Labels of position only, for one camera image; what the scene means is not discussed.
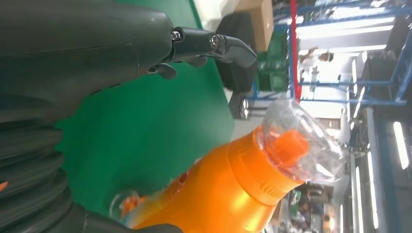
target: cardboard box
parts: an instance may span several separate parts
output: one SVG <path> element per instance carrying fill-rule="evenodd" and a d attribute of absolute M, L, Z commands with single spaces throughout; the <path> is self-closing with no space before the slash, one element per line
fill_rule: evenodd
<path fill-rule="evenodd" d="M 239 0 L 235 12 L 250 14 L 256 49 L 266 52 L 274 29 L 272 0 Z"/>

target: orange cap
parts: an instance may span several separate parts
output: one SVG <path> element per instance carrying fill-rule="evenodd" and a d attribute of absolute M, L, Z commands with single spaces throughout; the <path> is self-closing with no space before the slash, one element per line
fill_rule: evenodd
<path fill-rule="evenodd" d="M 309 142 L 298 130 L 288 130 L 273 142 L 277 166 L 292 167 L 309 152 Z"/>
<path fill-rule="evenodd" d="M 6 182 L 3 182 L 3 183 L 0 183 L 0 192 L 3 190 L 3 189 L 5 189 L 6 187 L 7 187 L 7 185 L 8 185 L 8 182 L 6 181 Z"/>

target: red pole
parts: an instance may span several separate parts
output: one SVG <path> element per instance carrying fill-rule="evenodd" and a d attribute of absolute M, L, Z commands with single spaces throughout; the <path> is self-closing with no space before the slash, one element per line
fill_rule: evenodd
<path fill-rule="evenodd" d="M 298 79 L 297 79 L 297 58 L 298 58 L 298 53 L 297 53 L 297 39 L 296 39 L 296 0 L 291 0 L 291 17 L 292 17 L 292 23 L 291 23 L 291 37 L 292 37 L 292 62 L 293 62 L 293 88 L 295 90 L 295 99 L 297 102 L 300 101 L 300 96 L 302 94 L 302 87 L 298 85 Z"/>

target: metal frame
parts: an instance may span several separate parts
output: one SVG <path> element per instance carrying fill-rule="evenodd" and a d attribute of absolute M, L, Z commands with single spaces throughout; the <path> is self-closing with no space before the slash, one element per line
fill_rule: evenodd
<path fill-rule="evenodd" d="M 313 11 L 324 9 L 326 7 L 339 7 L 339 6 L 360 6 L 365 5 L 366 3 L 370 3 L 371 1 L 368 0 L 358 0 L 353 2 L 343 2 L 343 3 L 336 3 L 326 6 L 315 6 L 315 7 L 302 7 L 297 10 L 297 13 L 302 14 L 306 11 Z M 386 8 L 383 12 L 356 16 L 356 17 L 347 17 L 347 18 L 340 18 L 340 19 L 328 19 L 328 20 L 316 20 L 313 22 L 303 22 L 301 24 L 297 24 L 298 27 L 305 27 L 305 26 L 313 26 L 313 25 L 322 25 L 322 24 L 329 24 L 329 23 L 337 23 L 337 22 L 347 22 L 347 21 L 355 21 L 360 19 L 372 19 L 372 18 L 383 18 L 383 17 L 392 17 L 397 15 L 409 15 L 412 14 L 411 7 L 389 7 Z M 280 25 L 278 28 L 285 28 L 285 25 Z M 289 38 L 290 45 L 293 44 L 294 37 Z M 297 57 L 297 52 L 293 52 L 292 56 Z M 290 62 L 290 70 L 293 70 L 293 67 L 297 66 L 297 63 Z M 290 80 L 292 82 L 296 82 L 297 79 L 294 77 L 295 73 L 292 72 L 293 75 L 290 75 Z M 394 73 L 392 77 L 388 81 L 357 81 L 357 82 L 340 82 L 340 83 L 318 83 L 318 82 L 302 82 L 299 83 L 298 86 L 328 86 L 328 87 L 339 87 L 339 86 L 353 86 L 358 85 L 360 88 L 366 88 L 364 97 L 359 99 L 349 99 L 349 100 L 317 100 L 317 99 L 299 99 L 299 101 L 319 101 L 319 102 L 336 102 L 336 103 L 363 103 L 363 104 L 370 104 L 370 105 L 405 105 L 406 102 L 402 100 L 406 88 L 411 81 L 412 78 L 412 30 L 409 31 L 408 37 L 406 39 L 405 45 L 403 50 L 399 56 L 398 62 L 396 64 Z M 377 100 L 373 97 L 370 97 L 368 94 L 370 93 L 371 86 L 387 86 L 390 93 L 390 99 L 387 100 Z M 291 91 L 291 97 L 297 97 L 296 94 Z"/>
<path fill-rule="evenodd" d="M 296 0 L 291 0 L 290 9 L 280 9 L 275 10 L 275 14 L 287 14 L 292 18 L 292 23 L 290 25 L 276 25 L 275 30 L 288 30 L 288 41 L 289 41 L 289 95 L 292 99 L 297 102 L 300 101 L 317 101 L 317 102 L 335 102 L 335 103 L 348 103 L 348 104 L 365 104 L 365 105 L 405 105 L 406 101 L 403 100 L 406 88 L 412 79 L 412 30 L 409 31 L 405 45 L 399 56 L 398 62 L 396 64 L 394 73 L 392 77 L 387 81 L 357 81 L 357 82 L 340 82 L 340 83 L 318 83 L 318 82 L 302 82 L 298 81 L 298 71 L 297 71 L 297 39 L 296 39 L 296 27 L 305 27 L 313 25 L 322 25 L 337 22 L 348 22 L 356 21 L 361 19 L 374 19 L 374 18 L 384 18 L 384 17 L 394 17 L 398 15 L 410 15 L 412 14 L 412 7 L 388 7 L 384 11 L 379 13 L 373 13 L 362 16 L 347 17 L 340 19 L 327 19 L 327 20 L 315 20 L 312 22 L 296 23 L 296 17 L 302 15 L 308 11 L 316 11 L 327 8 L 335 7 L 351 7 L 360 6 L 368 8 L 370 7 L 370 0 L 356 0 L 351 2 L 342 2 L 331 5 L 313 6 L 313 7 L 296 7 Z M 327 86 L 338 88 L 342 90 L 341 87 L 347 88 L 353 85 L 358 86 L 358 90 L 365 87 L 365 93 L 363 98 L 360 100 L 358 95 L 348 100 L 318 100 L 318 99 L 301 99 L 302 86 Z M 390 98 L 385 100 L 378 100 L 371 97 L 370 89 L 372 86 L 387 86 L 390 93 Z M 254 85 L 254 94 L 252 97 L 248 98 L 252 101 L 273 101 L 277 98 L 273 96 L 278 94 L 277 92 L 268 94 L 264 97 L 259 97 L 259 90 L 256 85 Z"/>

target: clear plastic bottle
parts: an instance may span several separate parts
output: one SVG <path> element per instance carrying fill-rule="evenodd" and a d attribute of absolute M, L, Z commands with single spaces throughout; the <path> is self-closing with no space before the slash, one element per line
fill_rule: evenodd
<path fill-rule="evenodd" d="M 279 142 L 274 143 L 285 132 L 297 132 L 309 144 L 307 153 L 296 161 L 286 158 L 287 154 L 276 148 Z M 257 142 L 278 169 L 294 180 L 334 182 L 343 175 L 347 157 L 341 146 L 293 100 L 276 100 L 269 106 Z"/>
<path fill-rule="evenodd" d="M 316 120 L 294 101 L 277 100 L 253 132 L 213 149 L 123 223 L 133 229 L 169 223 L 183 232 L 259 232 L 288 192 L 305 181 L 339 179 L 345 161 Z"/>

